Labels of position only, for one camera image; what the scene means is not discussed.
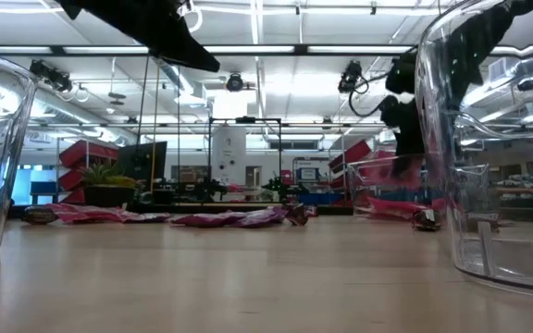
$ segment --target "red partition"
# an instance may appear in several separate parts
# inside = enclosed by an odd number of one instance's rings
[[[86,141],[79,140],[63,151],[59,155],[59,159],[63,167],[76,168],[79,164],[83,165],[86,155],[89,155],[91,158],[116,160],[118,158],[118,150],[91,142],[88,146]]]

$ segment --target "black cable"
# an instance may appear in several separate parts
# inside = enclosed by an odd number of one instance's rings
[[[369,91],[369,82],[374,82],[374,81],[377,81],[377,80],[382,80],[384,78],[386,78],[388,76],[389,73],[384,73],[380,76],[376,76],[370,80],[367,80],[366,78],[364,77],[361,77],[362,81],[359,82],[356,86],[355,86],[355,89],[353,89],[350,93],[349,93],[349,108],[351,109],[351,111],[353,111],[353,113],[358,116],[358,117],[369,117],[371,115],[373,115],[376,111],[378,111],[379,109],[379,105],[376,106],[375,109],[373,109],[372,111],[370,111],[369,113],[365,114],[365,115],[362,115],[360,113],[357,112],[357,110],[355,110],[355,107],[353,106],[353,96],[355,93],[358,93],[358,94],[366,94],[368,91]],[[363,87],[365,85],[366,89],[362,92],[359,92],[358,89]]]
[[[149,57],[145,62],[145,76],[143,77],[143,92],[141,95],[141,111],[139,112],[139,128],[137,129],[137,144],[135,145],[135,155],[139,151],[139,142],[141,141],[141,123],[143,121],[143,102],[145,102],[145,86],[147,84],[147,69],[149,69]]]

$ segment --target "security camera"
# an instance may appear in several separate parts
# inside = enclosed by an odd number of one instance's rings
[[[240,73],[231,73],[229,75],[228,82],[226,83],[226,89],[228,92],[237,93],[244,89],[244,81]]]

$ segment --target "ceiling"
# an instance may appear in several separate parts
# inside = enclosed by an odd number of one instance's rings
[[[346,15],[322,13],[303,13],[302,15],[264,15],[259,25],[258,41],[253,37],[252,16],[248,15],[253,0],[195,0],[198,7],[212,7],[215,10],[202,10],[203,23],[192,36],[201,44],[415,44],[427,25],[436,15],[417,16],[407,11],[418,6],[437,10],[434,0],[377,0],[377,6],[392,9],[399,8],[408,15]],[[269,10],[294,9],[295,0],[263,0],[263,13]],[[354,0],[301,0],[301,8],[319,8],[322,6],[366,6],[368,2]],[[445,1],[449,6],[455,1]],[[0,9],[58,8],[52,0],[0,0]],[[228,11],[246,11],[241,13],[224,13]],[[189,27],[195,25],[194,13],[186,16]],[[7,14],[0,13],[0,45],[135,45],[130,37],[105,24],[102,20],[81,13],[71,21],[63,12],[41,14]],[[29,67],[33,57],[11,56],[9,60],[23,67]],[[46,64],[70,74],[74,83],[89,92],[85,102],[80,98],[68,101],[85,112],[109,121],[122,123],[128,117],[138,117],[142,109],[143,122],[153,122],[157,108],[158,122],[176,122],[180,112],[180,121],[185,123],[205,122],[207,110],[203,107],[192,108],[177,103],[177,93],[164,73],[157,77],[157,65],[150,61],[145,72],[145,57],[116,58],[112,91],[127,96],[122,106],[110,105],[108,97],[111,91],[112,58],[103,57],[40,57]],[[186,80],[200,82],[207,88],[207,96],[215,97],[225,93],[224,78],[232,72],[239,72],[245,81],[253,87],[257,82],[256,58],[254,56],[222,56],[218,58],[221,70],[218,73],[203,72],[194,69],[182,69]],[[347,56],[262,56],[259,59],[264,68],[264,88],[266,91],[263,117],[280,117],[286,122],[305,123],[321,122],[323,117],[333,117],[335,122],[378,123],[378,116],[361,119],[347,107],[346,96],[338,93],[337,87],[350,60],[359,60],[367,74],[375,75],[386,71],[390,66],[389,57],[347,57]],[[248,115],[259,116],[256,92],[241,92],[247,98]],[[69,99],[73,94],[61,97]],[[372,84],[365,97],[358,101],[357,108],[366,112],[375,107],[385,95],[383,84]],[[190,133],[203,132],[204,129],[188,129]],[[152,129],[142,129],[150,133]],[[160,129],[162,133],[174,132],[174,129]],[[296,132],[325,132],[321,128],[295,129]],[[354,129],[353,134],[362,133],[371,136],[380,128]]]

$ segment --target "metal frame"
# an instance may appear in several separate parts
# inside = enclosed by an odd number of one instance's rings
[[[412,44],[232,44],[205,45],[213,56],[400,56],[413,48]],[[67,52],[82,48],[82,52]],[[133,45],[0,45],[0,56],[26,57],[147,57],[145,46]],[[533,44],[526,48],[498,45],[490,56],[510,56],[525,59],[533,56]]]
[[[265,118],[279,120],[279,124],[282,128],[314,128],[321,129],[322,124],[318,123],[284,123],[280,118]],[[216,119],[213,118],[213,121],[224,121],[224,120],[235,120],[235,119]],[[257,118],[257,121],[262,121],[263,118]],[[256,123],[256,124],[236,124],[229,123],[231,126],[241,126],[245,128],[268,128],[270,127],[267,123]],[[188,127],[188,128],[206,128],[206,123],[141,123],[141,124],[125,124],[125,123],[58,123],[58,124],[49,124],[49,123],[31,123],[28,124],[28,128],[38,129],[38,128],[123,128],[123,129],[136,129],[141,125],[142,128],[178,128],[178,127]],[[384,124],[363,124],[363,123],[334,123],[326,124],[326,127],[330,128],[358,128],[358,129],[384,129],[386,125]]]
[[[346,163],[346,153],[347,151],[344,149],[344,136],[345,136],[345,132],[343,132],[341,134],[341,137],[339,139],[341,139],[341,149],[342,149],[342,175],[344,176],[344,180],[343,180],[343,183],[342,183],[342,187],[344,188],[344,193],[343,193],[343,196],[344,196],[344,206],[346,207],[347,204],[348,204],[348,196],[349,196],[349,191],[347,190],[347,180],[348,180],[348,173],[347,173],[347,163]],[[330,162],[332,162],[332,146],[330,146],[330,148],[328,148],[328,160]],[[330,180],[328,181],[329,183],[332,182],[332,168],[330,169],[330,172],[329,172],[329,178]]]

